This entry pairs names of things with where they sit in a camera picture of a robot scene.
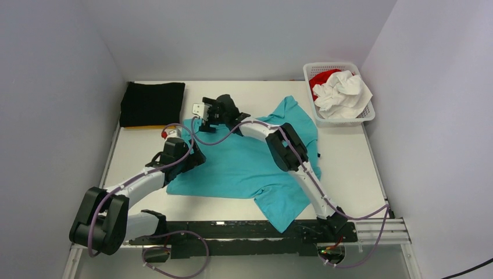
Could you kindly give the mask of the turquoise t shirt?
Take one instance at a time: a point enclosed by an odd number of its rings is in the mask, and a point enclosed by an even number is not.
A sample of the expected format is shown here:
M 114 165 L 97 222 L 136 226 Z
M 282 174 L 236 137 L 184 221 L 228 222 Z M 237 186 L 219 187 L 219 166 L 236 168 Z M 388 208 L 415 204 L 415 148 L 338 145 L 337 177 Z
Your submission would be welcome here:
M 252 198 L 281 233 L 310 205 L 296 180 L 276 166 L 264 142 L 229 135 L 224 125 L 218 126 L 215 133 L 203 133 L 198 130 L 197 121 L 186 119 L 183 124 L 199 137 L 197 146 L 206 161 L 171 181 L 168 194 Z

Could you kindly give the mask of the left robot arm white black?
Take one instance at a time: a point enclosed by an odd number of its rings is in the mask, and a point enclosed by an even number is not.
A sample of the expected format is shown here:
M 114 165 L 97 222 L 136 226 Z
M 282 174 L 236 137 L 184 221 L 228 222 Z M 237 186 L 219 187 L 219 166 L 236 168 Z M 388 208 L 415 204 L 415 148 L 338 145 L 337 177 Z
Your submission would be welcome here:
M 206 156 L 193 140 L 167 139 L 136 176 L 107 189 L 91 187 L 81 201 L 69 232 L 69 240 L 88 248 L 90 256 L 114 254 L 121 245 L 139 237 L 152 244 L 166 239 L 166 216 L 144 209 L 129 210 L 149 194 L 166 187 L 178 175 L 206 162 Z

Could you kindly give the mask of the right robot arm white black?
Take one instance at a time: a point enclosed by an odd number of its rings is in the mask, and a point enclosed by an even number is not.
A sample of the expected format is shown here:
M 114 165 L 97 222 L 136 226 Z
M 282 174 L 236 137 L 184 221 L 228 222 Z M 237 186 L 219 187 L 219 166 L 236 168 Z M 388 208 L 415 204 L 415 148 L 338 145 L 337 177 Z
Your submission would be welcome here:
M 335 241 L 342 235 L 349 218 L 322 189 L 309 161 L 306 145 L 291 124 L 269 124 L 240 112 L 229 94 L 216 99 L 204 97 L 200 103 L 193 104 L 192 114 L 194 120 L 201 121 L 200 132 L 215 133 L 216 126 L 224 125 L 229 134 L 264 142 L 276 166 L 293 177 L 309 198 L 322 237 Z

